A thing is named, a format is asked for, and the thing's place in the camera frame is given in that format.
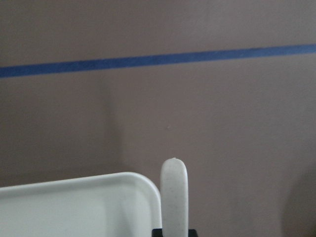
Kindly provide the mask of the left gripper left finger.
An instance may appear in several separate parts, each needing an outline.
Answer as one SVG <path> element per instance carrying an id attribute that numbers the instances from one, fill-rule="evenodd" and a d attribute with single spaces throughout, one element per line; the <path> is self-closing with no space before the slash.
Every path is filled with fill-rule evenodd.
<path id="1" fill-rule="evenodd" d="M 162 229 L 153 229 L 152 237 L 162 237 Z"/>

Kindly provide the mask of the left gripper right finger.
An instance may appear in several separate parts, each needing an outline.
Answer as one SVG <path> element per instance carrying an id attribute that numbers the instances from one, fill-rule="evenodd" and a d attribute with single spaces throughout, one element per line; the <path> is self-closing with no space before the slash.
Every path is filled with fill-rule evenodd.
<path id="1" fill-rule="evenodd" d="M 188 237 L 198 237 L 198 233 L 195 229 L 188 230 Z"/>

